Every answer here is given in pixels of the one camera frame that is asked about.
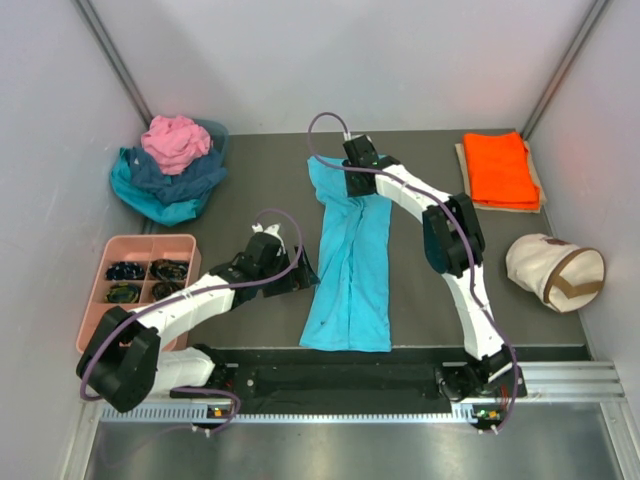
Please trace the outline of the light blue t shirt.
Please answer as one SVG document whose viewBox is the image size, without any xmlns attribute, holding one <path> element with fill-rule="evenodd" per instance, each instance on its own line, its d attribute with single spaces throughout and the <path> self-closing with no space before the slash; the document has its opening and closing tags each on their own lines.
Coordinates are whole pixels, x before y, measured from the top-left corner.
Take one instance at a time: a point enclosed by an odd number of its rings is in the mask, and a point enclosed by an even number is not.
<svg viewBox="0 0 640 480">
<path fill-rule="evenodd" d="M 347 195 L 342 161 L 308 159 L 324 206 L 318 277 L 299 345 L 322 351 L 388 352 L 389 237 L 392 204 L 379 195 Z"/>
</svg>

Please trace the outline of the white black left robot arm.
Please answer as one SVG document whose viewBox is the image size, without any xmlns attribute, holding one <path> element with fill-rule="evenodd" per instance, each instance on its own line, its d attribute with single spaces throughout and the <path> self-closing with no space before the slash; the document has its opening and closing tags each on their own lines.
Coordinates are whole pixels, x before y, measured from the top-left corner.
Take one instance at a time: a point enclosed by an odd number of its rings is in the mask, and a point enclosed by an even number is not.
<svg viewBox="0 0 640 480">
<path fill-rule="evenodd" d="M 244 251 L 190 286 L 126 311 L 107 310 L 76 367 L 85 400 L 103 399 L 120 413 L 148 396 L 196 388 L 216 396 L 226 387 L 225 370 L 202 348 L 167 350 L 178 336 L 254 299 L 319 284 L 304 247 L 288 256 L 275 226 L 252 235 Z"/>
</svg>

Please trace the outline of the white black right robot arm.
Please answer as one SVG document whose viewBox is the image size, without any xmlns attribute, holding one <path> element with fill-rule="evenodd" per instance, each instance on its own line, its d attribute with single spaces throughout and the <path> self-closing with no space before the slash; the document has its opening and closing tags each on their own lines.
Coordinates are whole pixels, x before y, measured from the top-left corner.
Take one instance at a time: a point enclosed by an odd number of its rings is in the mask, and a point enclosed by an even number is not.
<svg viewBox="0 0 640 480">
<path fill-rule="evenodd" d="M 429 186 L 397 159 L 379 155 L 366 135 L 345 134 L 343 148 L 347 193 L 377 194 L 416 218 L 426 260 L 450 289 L 463 329 L 466 363 L 435 370 L 441 394 L 452 402 L 491 394 L 515 399 L 520 371 L 492 315 L 483 274 L 485 239 L 471 198 Z"/>
</svg>

